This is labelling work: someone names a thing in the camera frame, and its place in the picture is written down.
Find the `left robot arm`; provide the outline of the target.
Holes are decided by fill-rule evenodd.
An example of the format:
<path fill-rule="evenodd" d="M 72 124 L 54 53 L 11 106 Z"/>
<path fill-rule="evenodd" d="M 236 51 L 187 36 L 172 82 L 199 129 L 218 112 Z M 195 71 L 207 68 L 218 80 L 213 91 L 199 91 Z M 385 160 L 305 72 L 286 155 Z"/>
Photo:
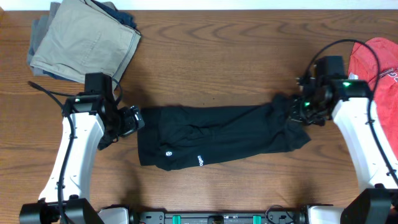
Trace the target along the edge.
<path fill-rule="evenodd" d="M 63 106 L 63 134 L 50 178 L 36 203 L 24 204 L 20 223 L 129 223 L 123 205 L 97 212 L 90 180 L 98 149 L 144 126 L 138 107 L 119 109 L 113 97 L 78 95 Z"/>

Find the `black t-shirt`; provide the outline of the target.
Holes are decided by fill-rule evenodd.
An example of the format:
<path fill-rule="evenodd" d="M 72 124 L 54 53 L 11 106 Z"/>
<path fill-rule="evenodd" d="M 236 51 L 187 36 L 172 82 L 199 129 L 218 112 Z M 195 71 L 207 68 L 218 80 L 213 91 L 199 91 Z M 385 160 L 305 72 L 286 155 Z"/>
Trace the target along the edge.
<path fill-rule="evenodd" d="M 170 171 L 300 149 L 310 137 L 288 112 L 284 95 L 254 106 L 144 108 L 139 162 Z"/>

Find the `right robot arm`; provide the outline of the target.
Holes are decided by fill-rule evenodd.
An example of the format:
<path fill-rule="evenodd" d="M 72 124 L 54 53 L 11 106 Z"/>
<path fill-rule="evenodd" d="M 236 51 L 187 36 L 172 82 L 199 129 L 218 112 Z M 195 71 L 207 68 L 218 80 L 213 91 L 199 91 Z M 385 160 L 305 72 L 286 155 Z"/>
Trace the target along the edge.
<path fill-rule="evenodd" d="M 289 118 L 305 125 L 332 120 L 355 168 L 360 194 L 345 208 L 307 205 L 297 223 L 397 222 L 397 159 L 381 127 L 371 90 L 363 80 L 330 80 L 292 97 Z"/>

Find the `red printed t-shirt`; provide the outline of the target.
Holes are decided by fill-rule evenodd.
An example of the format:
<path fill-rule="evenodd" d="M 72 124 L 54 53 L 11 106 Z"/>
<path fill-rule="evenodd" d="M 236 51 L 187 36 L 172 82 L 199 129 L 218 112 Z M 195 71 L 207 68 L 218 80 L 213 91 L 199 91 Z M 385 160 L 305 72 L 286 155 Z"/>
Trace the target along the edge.
<path fill-rule="evenodd" d="M 366 42 L 380 61 L 379 83 L 374 100 L 377 115 L 394 154 L 397 154 L 397 44 L 376 37 Z M 372 88 L 376 82 L 377 64 L 372 53 L 361 44 L 354 44 L 349 60 L 351 78 L 365 80 Z"/>

